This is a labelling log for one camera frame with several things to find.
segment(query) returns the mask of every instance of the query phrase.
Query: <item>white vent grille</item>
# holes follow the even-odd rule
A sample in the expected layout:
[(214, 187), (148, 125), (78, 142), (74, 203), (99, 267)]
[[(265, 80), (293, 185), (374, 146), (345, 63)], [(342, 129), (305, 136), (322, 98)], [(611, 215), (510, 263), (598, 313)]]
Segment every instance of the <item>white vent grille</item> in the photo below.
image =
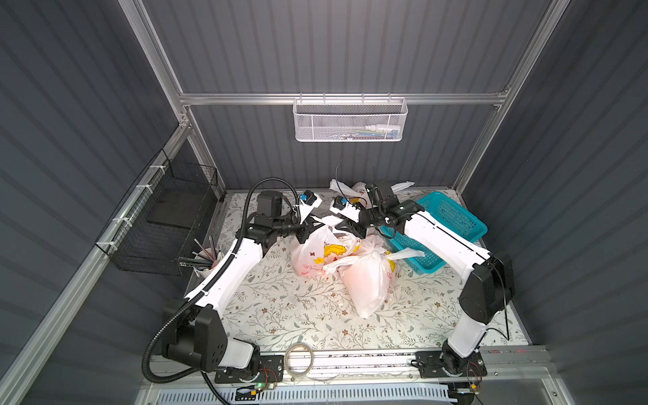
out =
[[(448, 387), (440, 384), (409, 382), (397, 384), (354, 384), (331, 386), (280, 386), (264, 391), (257, 400), (234, 400), (235, 388), (218, 388), (230, 403), (291, 404), (327, 402), (369, 402), (372, 400), (434, 400), (455, 403), (448, 397)], [(158, 405), (214, 405), (219, 401), (208, 389), (161, 389)]]

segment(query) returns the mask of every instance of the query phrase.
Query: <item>white wire mesh basket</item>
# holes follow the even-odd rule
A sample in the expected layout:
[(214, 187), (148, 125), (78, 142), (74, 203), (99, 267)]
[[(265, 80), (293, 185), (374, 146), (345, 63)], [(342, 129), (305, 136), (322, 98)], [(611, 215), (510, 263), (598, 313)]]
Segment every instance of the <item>white wire mesh basket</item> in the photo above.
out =
[(296, 98), (292, 112), (300, 142), (397, 142), (402, 139), (407, 104), (404, 98)]

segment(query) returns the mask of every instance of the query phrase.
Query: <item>bottle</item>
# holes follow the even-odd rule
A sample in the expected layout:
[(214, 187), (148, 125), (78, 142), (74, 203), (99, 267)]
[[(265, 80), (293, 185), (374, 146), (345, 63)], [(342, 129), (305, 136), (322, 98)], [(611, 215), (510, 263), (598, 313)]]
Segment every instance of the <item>bottle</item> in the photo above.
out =
[(365, 126), (365, 129), (368, 130), (368, 131), (385, 133), (387, 131), (393, 131), (393, 130), (397, 131), (397, 130), (400, 129), (400, 126), (399, 125), (378, 124), (378, 125), (367, 125), (367, 126)]

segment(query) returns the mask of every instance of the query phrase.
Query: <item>floral tablecloth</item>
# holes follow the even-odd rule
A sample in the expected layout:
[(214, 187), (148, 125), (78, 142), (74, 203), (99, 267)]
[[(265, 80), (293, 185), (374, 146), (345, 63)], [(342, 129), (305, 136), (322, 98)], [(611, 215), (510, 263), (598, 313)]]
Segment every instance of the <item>floral tablecloth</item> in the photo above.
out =
[[(431, 191), (398, 192), (401, 201), (417, 199)], [(454, 191), (443, 191), (458, 201)], [(256, 208), (253, 196), (250, 211)], [(324, 199), (316, 216), (327, 211), (333, 192)], [(227, 251), (240, 227), (246, 195), (235, 193), (218, 246)], [(262, 351), (282, 351), (297, 341), (318, 350), (387, 349), (440, 346), (461, 315), (458, 303), (462, 282), (449, 266), (433, 274), (416, 274), (403, 260), (397, 261), (397, 277), (384, 304), (369, 319), (356, 313), (353, 302), (336, 272), (328, 277), (301, 277), (290, 263), (290, 241), (280, 238), (254, 267), (234, 294), (223, 315), (228, 336), (252, 341)], [(505, 332), (499, 313), (491, 327)], [(511, 341), (489, 331), (482, 345), (526, 345), (520, 327), (509, 311)]]

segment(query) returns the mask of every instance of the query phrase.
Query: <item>teal plastic basket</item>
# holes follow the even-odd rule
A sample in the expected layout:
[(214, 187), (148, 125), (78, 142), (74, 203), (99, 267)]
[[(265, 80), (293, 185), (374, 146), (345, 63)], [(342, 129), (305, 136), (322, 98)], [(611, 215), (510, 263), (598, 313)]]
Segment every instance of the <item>teal plastic basket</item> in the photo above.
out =
[[(435, 191), (426, 195), (417, 201), (425, 208), (437, 221), (455, 231), (459, 236), (470, 242), (475, 242), (486, 234), (488, 228), (486, 225), (471, 214), (467, 209), (460, 206), (445, 194)], [(392, 236), (396, 233), (394, 239), (386, 239), (393, 251), (400, 251), (404, 248), (412, 248), (425, 252), (423, 257), (412, 257), (405, 259), (409, 265), (419, 274), (433, 273), (443, 267), (445, 261), (438, 257), (431, 250), (418, 243), (416, 240), (401, 235), (392, 228), (380, 227), (385, 235)]]

